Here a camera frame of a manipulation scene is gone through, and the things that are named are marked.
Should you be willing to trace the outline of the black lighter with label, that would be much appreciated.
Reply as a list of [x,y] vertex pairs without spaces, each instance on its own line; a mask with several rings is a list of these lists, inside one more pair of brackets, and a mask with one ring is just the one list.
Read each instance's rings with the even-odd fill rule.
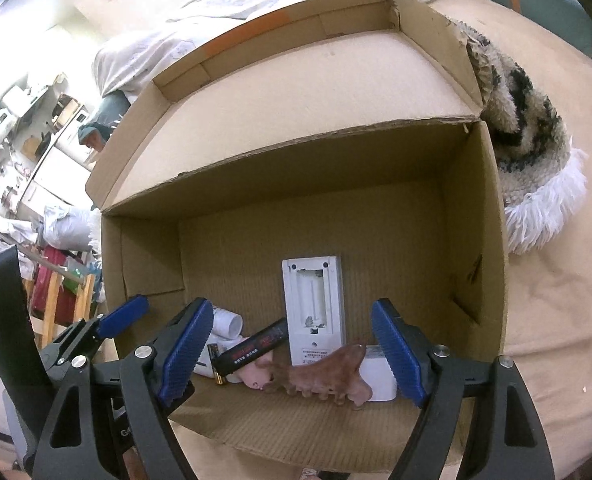
[[219,356],[220,373],[231,375],[288,339],[287,318],[280,318]]

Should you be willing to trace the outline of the wooden chair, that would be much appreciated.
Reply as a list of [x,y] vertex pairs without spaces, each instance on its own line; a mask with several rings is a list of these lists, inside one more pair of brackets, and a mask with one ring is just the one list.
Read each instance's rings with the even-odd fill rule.
[[32,338],[33,318],[40,318],[41,327],[52,328],[50,340],[57,337],[58,326],[68,326],[75,322],[77,298],[66,292],[64,276],[49,270],[49,276],[43,280],[43,286],[35,284],[27,304],[24,279],[19,274],[19,260],[15,247],[0,252],[0,330],[3,322],[20,323],[20,333]]

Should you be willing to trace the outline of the gold AA battery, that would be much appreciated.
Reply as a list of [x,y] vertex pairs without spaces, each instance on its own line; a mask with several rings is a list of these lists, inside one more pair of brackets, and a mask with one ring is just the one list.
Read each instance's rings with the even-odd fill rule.
[[207,344],[207,351],[212,368],[212,375],[213,378],[215,378],[215,383],[218,386],[223,386],[226,384],[226,378],[220,373],[220,352],[218,344]]

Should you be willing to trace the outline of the white pill bottle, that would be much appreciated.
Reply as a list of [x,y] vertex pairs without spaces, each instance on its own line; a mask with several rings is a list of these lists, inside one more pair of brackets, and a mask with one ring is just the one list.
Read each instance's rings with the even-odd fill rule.
[[243,318],[241,315],[219,307],[213,308],[212,330],[207,338],[205,347],[201,350],[194,373],[200,376],[213,378],[211,357],[209,356],[209,344],[216,344],[220,353],[235,347],[244,340]]

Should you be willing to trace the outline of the grey plastic bag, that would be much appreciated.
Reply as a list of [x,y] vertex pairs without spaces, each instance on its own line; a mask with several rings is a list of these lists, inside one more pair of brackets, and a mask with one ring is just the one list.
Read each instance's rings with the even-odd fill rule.
[[43,237],[56,249],[69,252],[101,251],[101,211],[98,209],[46,207]]

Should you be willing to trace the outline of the pink pig figurine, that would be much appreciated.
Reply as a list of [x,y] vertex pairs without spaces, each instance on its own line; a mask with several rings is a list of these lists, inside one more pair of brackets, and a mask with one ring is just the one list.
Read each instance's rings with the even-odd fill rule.
[[272,380],[273,352],[259,356],[255,361],[246,364],[234,375],[248,388],[262,390]]

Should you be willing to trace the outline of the beige bed cover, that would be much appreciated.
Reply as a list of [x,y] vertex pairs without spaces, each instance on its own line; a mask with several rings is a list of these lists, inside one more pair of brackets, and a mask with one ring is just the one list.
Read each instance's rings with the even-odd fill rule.
[[558,478],[592,479],[592,61],[490,0],[437,0],[524,67],[584,151],[588,194],[543,248],[512,256],[505,350],[531,393]]

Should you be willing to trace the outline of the white square charger case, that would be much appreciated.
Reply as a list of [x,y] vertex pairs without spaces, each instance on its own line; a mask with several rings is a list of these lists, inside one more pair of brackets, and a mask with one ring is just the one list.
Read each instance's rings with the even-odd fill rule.
[[367,346],[360,365],[361,378],[372,390],[371,402],[390,402],[396,399],[398,388],[395,376],[379,344]]

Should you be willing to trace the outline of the pink comb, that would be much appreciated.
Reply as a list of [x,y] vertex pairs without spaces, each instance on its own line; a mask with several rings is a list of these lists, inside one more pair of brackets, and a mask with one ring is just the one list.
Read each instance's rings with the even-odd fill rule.
[[347,344],[324,359],[305,365],[264,364],[270,381],[261,387],[264,392],[284,389],[294,396],[332,398],[338,405],[346,400],[361,408],[373,396],[371,386],[361,377],[360,366],[366,355],[365,344]]

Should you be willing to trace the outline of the white remote back cover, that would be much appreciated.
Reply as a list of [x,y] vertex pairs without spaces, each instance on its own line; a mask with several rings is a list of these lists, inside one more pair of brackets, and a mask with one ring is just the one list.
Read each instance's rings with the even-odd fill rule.
[[346,344],[340,260],[286,259],[282,272],[291,364],[320,361]]

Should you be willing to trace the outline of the furry patterned blanket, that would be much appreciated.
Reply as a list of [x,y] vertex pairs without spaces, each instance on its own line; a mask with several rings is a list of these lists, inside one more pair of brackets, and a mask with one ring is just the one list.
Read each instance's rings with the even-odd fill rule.
[[586,154],[572,145],[550,97],[490,39],[457,21],[472,45],[477,77],[504,200],[508,250],[541,248],[581,208],[588,179]]

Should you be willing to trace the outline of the cardboard box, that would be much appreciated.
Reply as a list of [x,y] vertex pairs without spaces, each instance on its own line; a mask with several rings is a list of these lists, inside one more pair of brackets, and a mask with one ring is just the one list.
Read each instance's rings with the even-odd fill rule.
[[87,182],[108,307],[151,305],[117,351],[197,297],[256,333],[285,314],[284,261],[334,256],[349,340],[373,341],[387,298],[435,344],[493,360],[505,214],[472,51],[417,0],[308,0],[155,78]]

